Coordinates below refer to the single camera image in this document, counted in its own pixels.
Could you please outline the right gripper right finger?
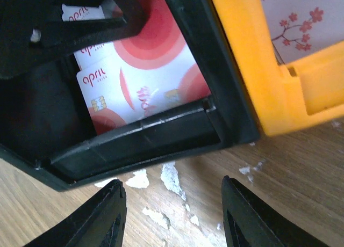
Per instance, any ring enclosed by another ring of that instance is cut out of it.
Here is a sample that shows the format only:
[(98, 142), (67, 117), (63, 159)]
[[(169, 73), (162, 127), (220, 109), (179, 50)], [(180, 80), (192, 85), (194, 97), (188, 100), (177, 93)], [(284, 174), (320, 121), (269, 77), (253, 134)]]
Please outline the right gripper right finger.
[(221, 196), (227, 246), (326, 246), (234, 178), (223, 178)]

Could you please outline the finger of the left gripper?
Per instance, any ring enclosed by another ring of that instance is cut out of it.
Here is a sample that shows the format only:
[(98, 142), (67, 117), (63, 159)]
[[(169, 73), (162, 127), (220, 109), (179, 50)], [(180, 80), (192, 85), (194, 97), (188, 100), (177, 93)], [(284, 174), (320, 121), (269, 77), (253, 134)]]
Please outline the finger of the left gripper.
[(138, 0), (113, 0), (119, 18), (62, 21), (62, 5), (105, 0), (1, 0), (1, 79), (12, 79), (86, 46), (138, 35), (147, 16)]

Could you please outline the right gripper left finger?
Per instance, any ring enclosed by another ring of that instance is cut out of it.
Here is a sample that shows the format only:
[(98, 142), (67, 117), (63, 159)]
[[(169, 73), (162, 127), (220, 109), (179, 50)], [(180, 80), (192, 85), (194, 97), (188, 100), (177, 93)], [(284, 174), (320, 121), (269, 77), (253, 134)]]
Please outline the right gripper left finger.
[(122, 246), (126, 192), (112, 180), (60, 223), (26, 246)]

